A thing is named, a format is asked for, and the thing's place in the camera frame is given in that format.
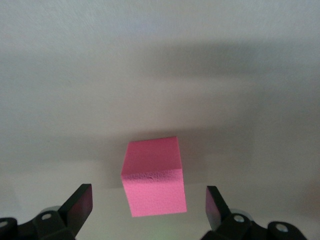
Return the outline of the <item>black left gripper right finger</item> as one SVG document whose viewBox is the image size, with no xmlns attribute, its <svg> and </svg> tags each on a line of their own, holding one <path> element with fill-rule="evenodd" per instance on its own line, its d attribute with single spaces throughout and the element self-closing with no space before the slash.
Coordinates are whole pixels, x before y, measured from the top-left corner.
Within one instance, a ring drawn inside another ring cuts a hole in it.
<svg viewBox="0 0 320 240">
<path fill-rule="evenodd" d="M 211 230 L 203 240 L 305 240 L 294 225 L 272 221 L 266 228 L 246 212 L 231 211 L 216 186 L 206 187 L 205 213 Z"/>
</svg>

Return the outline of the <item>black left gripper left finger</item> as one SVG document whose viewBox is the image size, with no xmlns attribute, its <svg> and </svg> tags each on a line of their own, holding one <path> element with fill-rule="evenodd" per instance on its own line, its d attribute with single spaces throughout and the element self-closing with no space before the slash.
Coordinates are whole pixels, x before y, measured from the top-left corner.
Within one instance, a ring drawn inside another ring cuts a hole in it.
<svg viewBox="0 0 320 240">
<path fill-rule="evenodd" d="M 28 222 L 18 224 L 14 217 L 2 217 L 0 238 L 2 240 L 75 240 L 92 210 L 92 185 L 84 183 L 61 206 L 45 208 Z"/>
</svg>

